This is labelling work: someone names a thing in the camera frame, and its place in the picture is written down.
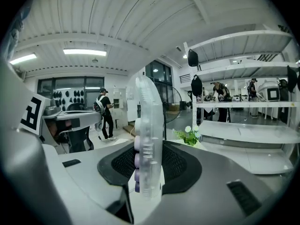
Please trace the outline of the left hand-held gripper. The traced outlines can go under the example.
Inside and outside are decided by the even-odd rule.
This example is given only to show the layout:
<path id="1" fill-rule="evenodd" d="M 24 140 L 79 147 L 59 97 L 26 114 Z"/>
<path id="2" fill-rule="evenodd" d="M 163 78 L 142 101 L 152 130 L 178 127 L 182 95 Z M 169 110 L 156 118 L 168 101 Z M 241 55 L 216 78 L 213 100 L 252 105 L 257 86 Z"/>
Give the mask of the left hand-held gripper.
<path id="1" fill-rule="evenodd" d="M 101 123 L 99 112 L 87 111 L 82 103 L 59 107 L 55 99 L 34 93 L 19 124 L 58 154 L 93 150 L 90 129 Z"/>

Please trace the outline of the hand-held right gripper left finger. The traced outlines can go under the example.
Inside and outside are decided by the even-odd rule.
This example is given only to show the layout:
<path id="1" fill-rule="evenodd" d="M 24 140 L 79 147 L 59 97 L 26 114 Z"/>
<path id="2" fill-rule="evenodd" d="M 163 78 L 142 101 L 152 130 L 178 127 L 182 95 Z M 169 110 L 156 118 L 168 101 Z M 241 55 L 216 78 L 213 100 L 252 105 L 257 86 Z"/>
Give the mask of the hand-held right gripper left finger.
<path id="1" fill-rule="evenodd" d="M 0 171 L 8 211 L 21 224 L 121 225 L 133 221 L 126 185 L 102 177 L 98 163 L 122 144 L 60 155 L 41 135 L 50 100 L 0 62 Z"/>

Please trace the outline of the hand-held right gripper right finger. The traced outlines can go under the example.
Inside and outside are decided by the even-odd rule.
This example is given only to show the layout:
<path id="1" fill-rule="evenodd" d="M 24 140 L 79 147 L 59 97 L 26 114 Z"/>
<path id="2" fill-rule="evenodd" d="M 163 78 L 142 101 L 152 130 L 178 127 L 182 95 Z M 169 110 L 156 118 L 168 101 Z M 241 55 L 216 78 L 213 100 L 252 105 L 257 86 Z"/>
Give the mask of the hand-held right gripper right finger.
<path id="1" fill-rule="evenodd" d="M 165 184 L 145 225 L 242 225 L 274 200 L 261 179 L 225 156 L 163 143 Z"/>

